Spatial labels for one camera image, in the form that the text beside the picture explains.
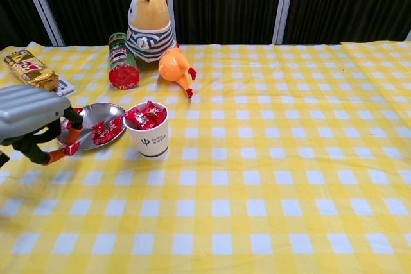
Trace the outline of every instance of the toy chicken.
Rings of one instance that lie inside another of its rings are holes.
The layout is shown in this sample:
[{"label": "toy chicken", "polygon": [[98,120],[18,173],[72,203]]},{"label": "toy chicken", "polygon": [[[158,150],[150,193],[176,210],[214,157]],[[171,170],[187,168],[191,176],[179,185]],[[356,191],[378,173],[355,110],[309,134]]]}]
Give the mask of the toy chicken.
[{"label": "toy chicken", "polygon": [[165,80],[178,83],[187,93],[188,98],[193,96],[193,89],[187,81],[186,72],[195,80],[196,71],[191,67],[185,54],[180,48],[174,47],[166,51],[159,62],[159,73]]}]

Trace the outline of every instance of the can lid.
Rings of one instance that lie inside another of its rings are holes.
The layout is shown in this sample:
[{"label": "can lid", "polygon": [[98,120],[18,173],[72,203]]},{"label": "can lid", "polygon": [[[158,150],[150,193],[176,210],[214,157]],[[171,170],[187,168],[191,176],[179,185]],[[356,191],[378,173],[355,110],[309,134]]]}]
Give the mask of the can lid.
[{"label": "can lid", "polygon": [[126,34],[123,32],[115,32],[109,38],[109,45],[116,40],[126,40]]}]

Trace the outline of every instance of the silver bowl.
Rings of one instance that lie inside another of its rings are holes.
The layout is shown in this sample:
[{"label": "silver bowl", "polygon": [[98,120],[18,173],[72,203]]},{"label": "silver bowl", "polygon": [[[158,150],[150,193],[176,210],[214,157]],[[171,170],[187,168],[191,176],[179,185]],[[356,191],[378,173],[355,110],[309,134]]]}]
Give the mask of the silver bowl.
[{"label": "silver bowl", "polygon": [[[119,138],[124,131],[126,130],[123,122],[121,122],[121,132],[115,136],[111,141],[106,142],[105,144],[95,144],[92,141],[92,127],[99,123],[101,120],[104,120],[104,125],[105,128],[108,127],[108,122],[112,119],[115,119],[122,114],[124,114],[125,111],[122,109],[120,106],[111,104],[111,103],[96,103],[96,104],[90,104],[87,106],[83,107],[83,110],[79,113],[81,116],[83,116],[83,130],[78,138],[78,141],[80,141],[80,149],[81,150],[91,150],[91,149],[96,149],[102,146],[105,146],[113,141],[115,141],[117,138]],[[67,130],[65,127],[67,125],[68,120],[64,119],[62,121],[62,133],[60,136],[57,137],[57,141],[60,144],[63,144],[66,139],[67,139],[67,134],[69,130]]]}]

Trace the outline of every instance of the pringles can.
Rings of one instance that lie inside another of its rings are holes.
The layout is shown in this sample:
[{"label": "pringles can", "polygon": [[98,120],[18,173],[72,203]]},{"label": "pringles can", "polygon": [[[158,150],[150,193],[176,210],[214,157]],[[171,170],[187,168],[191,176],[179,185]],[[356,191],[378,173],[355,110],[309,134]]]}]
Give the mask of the pringles can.
[{"label": "pringles can", "polygon": [[126,35],[116,32],[109,38],[109,80],[115,88],[126,90],[137,86],[140,74],[132,52],[126,47]]}]

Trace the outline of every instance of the gold candy bar wrapper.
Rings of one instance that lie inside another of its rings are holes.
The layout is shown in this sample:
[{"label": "gold candy bar wrapper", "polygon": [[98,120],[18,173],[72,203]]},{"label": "gold candy bar wrapper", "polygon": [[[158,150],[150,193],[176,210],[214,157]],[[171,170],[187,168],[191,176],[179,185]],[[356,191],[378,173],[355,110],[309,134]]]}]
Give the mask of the gold candy bar wrapper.
[{"label": "gold candy bar wrapper", "polygon": [[58,75],[26,49],[6,56],[4,62],[23,83],[47,91],[57,88]]}]

